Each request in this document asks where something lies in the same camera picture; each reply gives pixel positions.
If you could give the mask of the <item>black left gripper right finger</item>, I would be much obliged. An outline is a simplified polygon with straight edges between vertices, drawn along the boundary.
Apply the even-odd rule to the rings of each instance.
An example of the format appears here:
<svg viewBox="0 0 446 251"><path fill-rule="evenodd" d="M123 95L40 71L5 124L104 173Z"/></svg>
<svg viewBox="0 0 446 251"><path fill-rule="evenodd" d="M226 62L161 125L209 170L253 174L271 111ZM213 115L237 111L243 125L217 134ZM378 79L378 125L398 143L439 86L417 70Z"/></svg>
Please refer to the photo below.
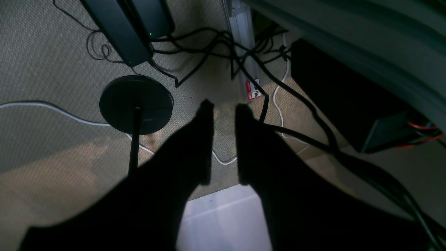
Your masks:
<svg viewBox="0 0 446 251"><path fill-rule="evenodd" d="M413 221L368 205L326 181L250 108L235 110L239 181L261 199L274 251L427 251Z"/></svg>

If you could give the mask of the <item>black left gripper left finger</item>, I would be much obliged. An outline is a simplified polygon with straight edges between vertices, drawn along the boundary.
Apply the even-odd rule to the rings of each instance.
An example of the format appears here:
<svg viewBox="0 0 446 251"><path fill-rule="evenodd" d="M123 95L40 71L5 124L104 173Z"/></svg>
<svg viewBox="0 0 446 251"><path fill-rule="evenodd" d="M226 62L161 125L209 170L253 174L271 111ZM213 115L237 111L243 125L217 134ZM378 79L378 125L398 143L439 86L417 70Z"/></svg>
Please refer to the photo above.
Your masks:
<svg viewBox="0 0 446 251"><path fill-rule="evenodd" d="M51 227L31 227L23 251L175 251L186 202L210 183L214 105L172 134L134 173L87 210Z"/></svg>

